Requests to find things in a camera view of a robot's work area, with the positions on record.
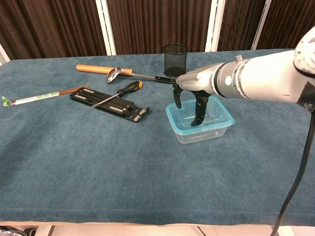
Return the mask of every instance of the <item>table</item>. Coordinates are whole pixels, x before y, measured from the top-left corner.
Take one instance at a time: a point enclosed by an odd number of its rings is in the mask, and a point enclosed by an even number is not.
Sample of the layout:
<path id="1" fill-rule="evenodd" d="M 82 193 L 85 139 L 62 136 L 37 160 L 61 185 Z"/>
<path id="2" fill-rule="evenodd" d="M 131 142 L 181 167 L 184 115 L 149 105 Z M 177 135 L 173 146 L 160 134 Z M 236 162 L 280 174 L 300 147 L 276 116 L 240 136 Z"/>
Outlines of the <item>table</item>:
<path id="1" fill-rule="evenodd" d="M 187 71 L 282 50 L 189 53 Z M 115 94 L 135 78 L 77 64 L 163 75 L 163 55 L 13 60 L 0 92 L 18 99 L 88 84 Z M 270 224 L 297 173 L 310 114 L 295 104 L 219 98 L 236 120 L 224 136 L 179 143 L 165 108 L 172 87 L 143 80 L 125 99 L 150 112 L 133 123 L 68 95 L 0 107 L 0 221 Z M 184 91 L 182 100 L 193 99 Z M 284 225 L 315 226 L 315 150 Z"/>

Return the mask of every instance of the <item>screwdriver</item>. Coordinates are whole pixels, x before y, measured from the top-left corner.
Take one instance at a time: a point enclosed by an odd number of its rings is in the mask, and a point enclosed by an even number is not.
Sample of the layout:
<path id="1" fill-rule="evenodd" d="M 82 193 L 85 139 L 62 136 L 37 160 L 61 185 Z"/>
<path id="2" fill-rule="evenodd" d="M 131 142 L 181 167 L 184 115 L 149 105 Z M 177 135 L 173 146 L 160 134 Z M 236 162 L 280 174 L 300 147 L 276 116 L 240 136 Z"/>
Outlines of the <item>screwdriver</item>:
<path id="1" fill-rule="evenodd" d="M 98 102 L 96 104 L 94 104 L 93 106 L 91 106 L 92 108 L 95 108 L 97 106 L 99 106 L 100 104 L 103 104 L 104 102 L 107 102 L 111 99 L 113 99 L 114 97 L 122 97 L 123 95 L 125 95 L 126 93 L 130 93 L 130 92 L 135 92 L 137 91 L 139 88 L 142 87 L 142 82 L 140 80 L 138 81 L 134 81 L 130 84 L 128 84 L 126 87 L 120 89 L 117 91 L 117 94 L 115 94 L 114 96 L 111 96 L 109 98 L 106 98 L 105 100 L 101 101 L 101 102 Z"/>

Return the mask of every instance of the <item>metal spoon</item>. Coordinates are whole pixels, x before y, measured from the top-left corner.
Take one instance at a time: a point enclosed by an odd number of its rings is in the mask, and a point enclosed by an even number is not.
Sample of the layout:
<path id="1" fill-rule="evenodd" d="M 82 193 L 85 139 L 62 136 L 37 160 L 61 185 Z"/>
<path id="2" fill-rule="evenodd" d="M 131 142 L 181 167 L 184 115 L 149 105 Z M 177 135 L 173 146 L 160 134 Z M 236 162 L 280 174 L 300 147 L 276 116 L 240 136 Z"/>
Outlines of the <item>metal spoon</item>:
<path id="1" fill-rule="evenodd" d="M 151 80 L 155 80 L 155 81 L 159 81 L 162 83 L 167 83 L 167 84 L 172 84 L 175 79 L 170 79 L 170 78 L 166 78 L 166 77 L 160 77 L 160 76 L 149 76 L 149 75 L 138 75 L 138 74 L 134 74 L 134 73 L 129 73 L 124 71 L 123 69 L 116 67 L 114 69 L 112 69 L 106 76 L 107 78 L 107 83 L 111 83 L 119 74 L 125 74 L 125 75 L 130 75 L 130 76 L 137 76 L 137 77 L 141 77 L 141 78 L 147 78 L 147 79 L 151 79 Z"/>

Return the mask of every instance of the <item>screwdriver handle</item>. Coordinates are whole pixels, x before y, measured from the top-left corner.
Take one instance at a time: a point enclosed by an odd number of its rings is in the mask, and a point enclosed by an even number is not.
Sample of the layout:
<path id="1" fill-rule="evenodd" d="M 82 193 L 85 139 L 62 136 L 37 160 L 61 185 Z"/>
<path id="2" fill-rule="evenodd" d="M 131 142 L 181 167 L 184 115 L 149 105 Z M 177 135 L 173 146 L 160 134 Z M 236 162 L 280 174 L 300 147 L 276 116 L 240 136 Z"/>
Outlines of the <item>screwdriver handle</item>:
<path id="1" fill-rule="evenodd" d="M 130 93 L 130 92 L 135 92 L 141 87 L 142 87 L 142 82 L 140 80 L 138 80 L 138 81 L 134 81 L 134 82 L 128 84 L 126 87 L 118 90 L 117 93 L 119 93 L 119 97 L 122 97 L 124 94 Z"/>

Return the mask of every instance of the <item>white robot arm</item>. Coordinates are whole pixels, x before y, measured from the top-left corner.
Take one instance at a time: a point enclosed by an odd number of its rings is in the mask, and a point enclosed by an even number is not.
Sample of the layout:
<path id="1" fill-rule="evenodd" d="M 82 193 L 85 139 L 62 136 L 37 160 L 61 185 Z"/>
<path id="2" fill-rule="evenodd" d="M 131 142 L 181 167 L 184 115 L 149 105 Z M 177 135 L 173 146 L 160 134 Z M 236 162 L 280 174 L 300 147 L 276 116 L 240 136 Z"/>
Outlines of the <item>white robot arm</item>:
<path id="1" fill-rule="evenodd" d="M 181 107 L 180 93 L 196 96 L 196 117 L 192 126 L 203 122 L 208 97 L 297 103 L 315 110 L 315 27 L 299 42 L 295 51 L 207 65 L 177 78 L 174 99 Z"/>

